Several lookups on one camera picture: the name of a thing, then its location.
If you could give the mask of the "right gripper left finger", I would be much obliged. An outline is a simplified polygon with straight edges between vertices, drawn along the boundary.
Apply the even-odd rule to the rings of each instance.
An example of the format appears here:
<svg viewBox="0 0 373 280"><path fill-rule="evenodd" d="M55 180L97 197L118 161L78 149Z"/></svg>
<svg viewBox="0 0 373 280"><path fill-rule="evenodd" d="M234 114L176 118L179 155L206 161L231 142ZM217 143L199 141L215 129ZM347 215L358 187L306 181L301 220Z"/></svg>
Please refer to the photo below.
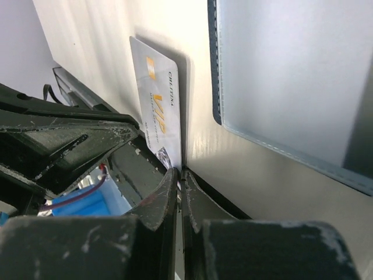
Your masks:
<svg viewBox="0 0 373 280"><path fill-rule="evenodd" d="M2 279L174 279L178 170L121 216L20 216L1 229Z"/></svg>

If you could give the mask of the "blue card holder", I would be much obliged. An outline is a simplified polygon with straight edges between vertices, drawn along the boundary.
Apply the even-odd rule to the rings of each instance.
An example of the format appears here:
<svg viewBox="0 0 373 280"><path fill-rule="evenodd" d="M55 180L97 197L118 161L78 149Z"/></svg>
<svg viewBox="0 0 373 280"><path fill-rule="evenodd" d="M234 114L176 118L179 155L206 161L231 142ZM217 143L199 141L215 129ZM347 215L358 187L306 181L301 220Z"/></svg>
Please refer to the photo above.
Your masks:
<svg viewBox="0 0 373 280"><path fill-rule="evenodd" d="M213 117L372 195L372 2L209 1Z"/></svg>

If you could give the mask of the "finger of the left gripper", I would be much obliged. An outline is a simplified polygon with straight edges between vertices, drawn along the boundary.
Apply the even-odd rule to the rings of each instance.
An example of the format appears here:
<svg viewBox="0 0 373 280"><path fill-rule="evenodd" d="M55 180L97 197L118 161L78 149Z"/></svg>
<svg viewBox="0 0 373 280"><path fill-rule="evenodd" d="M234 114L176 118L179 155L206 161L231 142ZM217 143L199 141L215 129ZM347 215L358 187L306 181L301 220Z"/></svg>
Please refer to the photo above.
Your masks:
<svg viewBox="0 0 373 280"><path fill-rule="evenodd" d="M75 118L84 120L115 121L137 126L137 121L127 115L109 111L88 110L66 106L30 97L6 85L1 85L1 110L25 115Z"/></svg>
<svg viewBox="0 0 373 280"><path fill-rule="evenodd" d="M1 111L1 177L35 193L64 193L138 135L128 115L88 119Z"/></svg>

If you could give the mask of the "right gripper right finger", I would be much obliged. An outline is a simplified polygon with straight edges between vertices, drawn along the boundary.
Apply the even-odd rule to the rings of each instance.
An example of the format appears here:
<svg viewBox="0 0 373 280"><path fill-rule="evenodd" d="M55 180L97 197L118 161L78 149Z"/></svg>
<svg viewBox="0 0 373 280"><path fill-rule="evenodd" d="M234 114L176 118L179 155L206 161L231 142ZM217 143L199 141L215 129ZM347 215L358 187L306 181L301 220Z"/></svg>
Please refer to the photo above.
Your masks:
<svg viewBox="0 0 373 280"><path fill-rule="evenodd" d="M349 250L317 221L237 219L181 175L186 279L358 279Z"/></svg>

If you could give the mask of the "diamond print silver card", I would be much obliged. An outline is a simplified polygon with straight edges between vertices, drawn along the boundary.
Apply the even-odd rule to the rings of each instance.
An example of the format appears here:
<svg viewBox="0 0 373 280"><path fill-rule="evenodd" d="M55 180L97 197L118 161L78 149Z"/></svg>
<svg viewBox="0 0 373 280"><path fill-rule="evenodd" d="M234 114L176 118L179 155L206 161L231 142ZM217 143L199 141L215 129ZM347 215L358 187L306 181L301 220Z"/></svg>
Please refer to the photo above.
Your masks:
<svg viewBox="0 0 373 280"><path fill-rule="evenodd" d="M181 170L181 120L176 63L129 38L147 147L167 168Z"/></svg>

